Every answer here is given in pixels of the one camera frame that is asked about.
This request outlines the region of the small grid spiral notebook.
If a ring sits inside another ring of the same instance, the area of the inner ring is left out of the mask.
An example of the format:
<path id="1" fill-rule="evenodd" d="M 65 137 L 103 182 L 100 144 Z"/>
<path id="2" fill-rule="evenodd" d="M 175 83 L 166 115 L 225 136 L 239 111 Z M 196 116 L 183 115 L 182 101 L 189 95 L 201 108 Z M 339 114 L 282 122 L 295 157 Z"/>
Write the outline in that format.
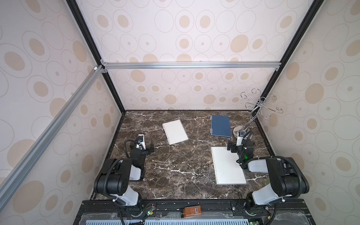
<path id="1" fill-rule="evenodd" d="M 181 120 L 175 120 L 162 124 L 170 145 L 188 140 L 188 135 Z"/>

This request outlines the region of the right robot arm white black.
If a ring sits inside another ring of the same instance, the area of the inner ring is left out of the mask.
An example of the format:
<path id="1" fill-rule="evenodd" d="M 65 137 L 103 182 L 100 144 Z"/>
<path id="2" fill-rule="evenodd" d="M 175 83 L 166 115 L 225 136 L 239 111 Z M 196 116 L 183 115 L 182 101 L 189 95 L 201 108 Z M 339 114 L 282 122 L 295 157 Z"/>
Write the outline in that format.
<path id="1" fill-rule="evenodd" d="M 268 175 L 269 184 L 237 202 L 243 204 L 250 216 L 256 215 L 252 210 L 257 206 L 297 199 L 310 190 L 308 180 L 292 157 L 254 157 L 254 142 L 243 138 L 236 143 L 228 142 L 227 150 L 238 156 L 236 163 L 241 169 Z"/>

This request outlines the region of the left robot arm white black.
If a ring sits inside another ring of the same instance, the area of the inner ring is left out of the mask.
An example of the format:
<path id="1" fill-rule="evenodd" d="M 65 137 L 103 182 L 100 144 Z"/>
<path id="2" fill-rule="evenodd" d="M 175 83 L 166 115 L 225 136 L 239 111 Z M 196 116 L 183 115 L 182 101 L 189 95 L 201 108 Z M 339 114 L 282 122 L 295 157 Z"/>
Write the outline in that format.
<path id="1" fill-rule="evenodd" d="M 144 179 L 145 160 L 154 152 L 154 144 L 145 145 L 144 135 L 138 135 L 135 140 L 124 141 L 126 157 L 121 159 L 106 159 L 93 185 L 94 192 L 111 199 L 121 207 L 139 207 L 141 196 L 134 191 L 129 182 Z"/>

